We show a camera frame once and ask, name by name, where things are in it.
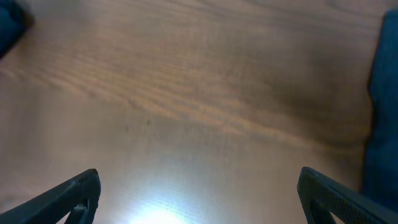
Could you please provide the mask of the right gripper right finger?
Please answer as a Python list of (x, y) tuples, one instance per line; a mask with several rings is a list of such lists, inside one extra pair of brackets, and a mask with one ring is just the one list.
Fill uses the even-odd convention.
[(334, 223), (397, 223), (397, 213), (352, 191), (333, 179), (303, 167), (297, 183), (305, 217), (309, 224)]

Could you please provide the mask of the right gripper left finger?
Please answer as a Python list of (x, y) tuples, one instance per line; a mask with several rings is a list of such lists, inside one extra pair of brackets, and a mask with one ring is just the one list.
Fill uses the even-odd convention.
[(96, 169), (88, 169), (1, 214), (1, 223), (92, 223), (101, 194)]

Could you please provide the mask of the navy blue shorts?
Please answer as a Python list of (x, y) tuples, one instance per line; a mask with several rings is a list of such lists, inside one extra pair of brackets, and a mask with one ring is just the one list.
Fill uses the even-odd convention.
[(1, 58), (33, 25), (35, 19), (25, 0), (1, 0)]

